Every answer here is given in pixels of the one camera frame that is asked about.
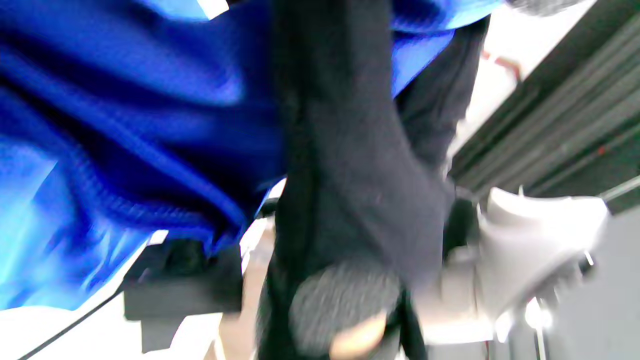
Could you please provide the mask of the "person's left hand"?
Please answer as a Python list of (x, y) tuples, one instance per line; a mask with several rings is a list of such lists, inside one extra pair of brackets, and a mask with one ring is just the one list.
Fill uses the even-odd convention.
[(413, 301), (441, 271), (447, 152), (494, 10), (275, 0), (286, 185), (258, 360), (426, 360)]

